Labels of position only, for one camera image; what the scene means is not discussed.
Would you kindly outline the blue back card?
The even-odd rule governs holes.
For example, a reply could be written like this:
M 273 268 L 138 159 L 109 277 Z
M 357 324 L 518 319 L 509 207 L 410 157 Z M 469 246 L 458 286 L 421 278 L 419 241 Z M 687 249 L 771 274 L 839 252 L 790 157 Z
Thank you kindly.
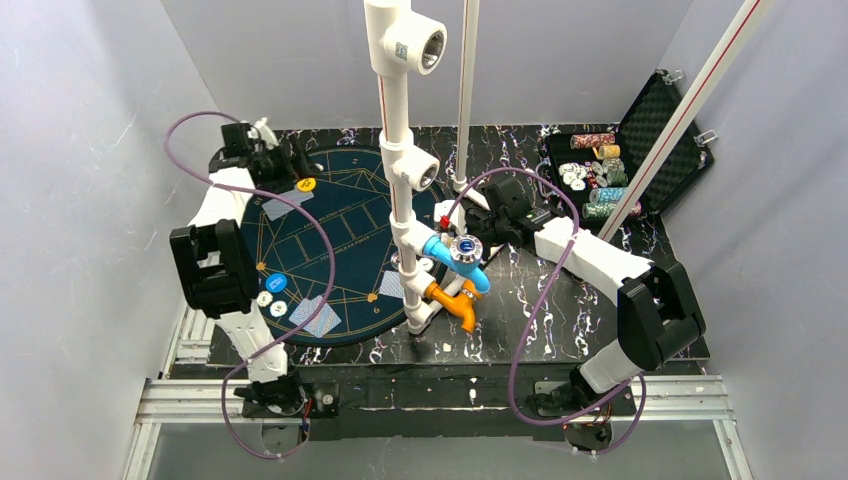
M 289 317 L 289 321 L 296 326 L 302 326 L 302 329 L 304 330 L 304 327 L 316 317 L 318 311 L 323 305 L 325 305 L 325 303 L 323 303 L 321 297 L 303 300 L 293 310 Z
M 314 194 L 312 192 L 302 192 L 302 191 L 299 191 L 299 190 L 291 190 L 291 191 L 288 191 L 288 192 L 285 192 L 284 194 L 282 194 L 282 197 L 289 200 L 290 202 L 292 202 L 294 204 L 300 205 L 303 202 L 306 202 L 308 200 L 313 199 Z
M 380 296 L 403 299 L 404 288 L 399 273 L 395 270 L 384 271 L 377 293 Z
M 271 199 L 264 202 L 261 205 L 261 208 L 269 221 L 276 221 L 277 219 L 284 217 L 289 212 L 294 210 L 294 208 L 288 203 L 282 202 L 277 199 Z
M 328 304 L 322 306 L 316 317 L 311 320 L 304 330 L 315 338 L 324 338 L 342 322 L 341 317 Z

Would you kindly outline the yellow button chip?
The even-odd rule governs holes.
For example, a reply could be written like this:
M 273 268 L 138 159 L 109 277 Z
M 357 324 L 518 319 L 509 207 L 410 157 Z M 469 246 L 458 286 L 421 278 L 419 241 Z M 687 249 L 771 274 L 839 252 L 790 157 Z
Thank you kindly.
M 316 188 L 316 186 L 317 186 L 317 181 L 316 181 L 315 178 L 304 178 L 304 179 L 299 180 L 296 183 L 296 189 L 299 192 L 303 192 L 303 193 L 312 192 Z

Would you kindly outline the blue button chip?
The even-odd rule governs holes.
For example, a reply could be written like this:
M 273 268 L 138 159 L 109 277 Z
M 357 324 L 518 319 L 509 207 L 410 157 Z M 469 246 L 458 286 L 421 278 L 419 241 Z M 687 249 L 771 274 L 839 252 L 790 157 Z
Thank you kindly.
M 288 279 L 283 273 L 272 273 L 265 280 L 265 288 L 272 294 L 282 292 L 288 284 Z

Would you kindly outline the grey white poker chip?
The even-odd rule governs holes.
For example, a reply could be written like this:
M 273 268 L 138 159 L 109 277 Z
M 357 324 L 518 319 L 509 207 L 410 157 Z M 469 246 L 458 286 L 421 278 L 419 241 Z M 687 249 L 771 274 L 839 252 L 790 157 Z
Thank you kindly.
M 269 305 L 269 313 L 274 318 L 283 317 L 288 311 L 288 306 L 285 301 L 278 300 Z

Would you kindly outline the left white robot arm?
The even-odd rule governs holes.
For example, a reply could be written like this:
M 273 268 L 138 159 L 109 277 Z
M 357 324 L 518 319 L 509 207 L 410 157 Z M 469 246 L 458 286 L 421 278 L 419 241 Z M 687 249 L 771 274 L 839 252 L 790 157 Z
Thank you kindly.
M 187 226 L 169 243 L 188 305 L 213 320 L 243 360 L 250 381 L 266 384 L 286 376 L 288 359 L 257 304 L 260 276 L 241 232 L 256 190 L 281 194 L 314 179 L 322 166 L 296 141 L 283 146 L 267 118 L 225 124 L 223 147 L 209 162 L 210 188 Z

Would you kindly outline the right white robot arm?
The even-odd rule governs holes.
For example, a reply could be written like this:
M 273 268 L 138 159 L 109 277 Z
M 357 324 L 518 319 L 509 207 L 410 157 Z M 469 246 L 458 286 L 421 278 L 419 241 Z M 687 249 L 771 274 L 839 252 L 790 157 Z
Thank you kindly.
M 601 240 L 560 209 L 534 207 L 515 177 L 487 182 L 479 191 L 487 206 L 468 208 L 465 222 L 484 246 L 509 244 L 560 262 L 616 308 L 615 339 L 570 374 L 574 399 L 595 400 L 638 373 L 658 369 L 705 333 L 680 263 L 658 265 Z

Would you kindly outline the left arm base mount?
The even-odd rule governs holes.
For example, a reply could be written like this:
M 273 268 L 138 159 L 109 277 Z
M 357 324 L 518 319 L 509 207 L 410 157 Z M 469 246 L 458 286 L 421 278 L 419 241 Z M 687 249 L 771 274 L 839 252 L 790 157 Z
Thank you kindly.
M 236 387 L 234 395 L 243 402 L 245 418 L 334 418 L 341 399 L 337 384 L 300 380 L 252 382 Z

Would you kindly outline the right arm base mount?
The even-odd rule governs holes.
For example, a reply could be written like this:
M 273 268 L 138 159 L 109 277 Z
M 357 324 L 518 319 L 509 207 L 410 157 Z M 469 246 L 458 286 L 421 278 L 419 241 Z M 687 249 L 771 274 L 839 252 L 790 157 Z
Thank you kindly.
M 642 395 L 636 407 L 633 420 L 625 432 L 613 439 L 611 426 L 612 394 L 621 393 L 626 383 L 619 384 L 607 392 L 595 393 L 588 385 L 577 380 L 569 380 L 548 391 L 538 391 L 529 395 L 526 405 L 541 421 L 544 418 L 553 420 L 554 417 L 572 417 L 576 419 L 583 415 L 592 415 L 591 421 L 569 423 L 562 422 L 565 441 L 573 451 L 591 456 L 610 453 L 621 446 L 634 432 L 641 420 L 646 406 L 646 397 Z

